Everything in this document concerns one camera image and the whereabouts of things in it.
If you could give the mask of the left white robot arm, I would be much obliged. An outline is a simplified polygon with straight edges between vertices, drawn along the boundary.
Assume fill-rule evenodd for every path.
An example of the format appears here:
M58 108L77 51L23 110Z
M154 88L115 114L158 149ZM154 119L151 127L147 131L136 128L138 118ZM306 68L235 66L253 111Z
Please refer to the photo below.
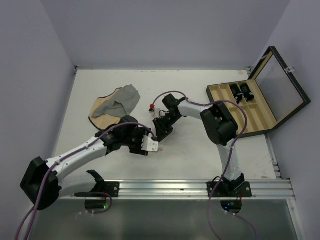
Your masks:
M131 154L147 156L156 152L159 143L156 135L147 126L129 115L100 130L82 145L56 157L43 160L34 158L20 183L21 189L34 204L36 210L50 207L58 198L69 195L76 189L74 183L65 179L77 169L91 161L102 158L121 147L127 147Z

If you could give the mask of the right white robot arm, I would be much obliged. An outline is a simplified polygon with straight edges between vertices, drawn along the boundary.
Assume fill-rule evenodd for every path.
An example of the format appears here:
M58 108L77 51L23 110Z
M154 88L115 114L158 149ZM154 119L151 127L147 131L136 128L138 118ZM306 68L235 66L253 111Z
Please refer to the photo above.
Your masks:
M164 97L162 103L167 108L164 114L150 105L150 112L155 113L152 121L158 141L164 140L173 132L173 125L183 117L191 117L202 121L208 138L214 143L220 155L222 176L220 183L208 182L208 189L219 194L235 196L245 182L240 168L236 141L239 139L238 124L225 103L218 100L213 103L200 104L183 97L175 98L171 93Z

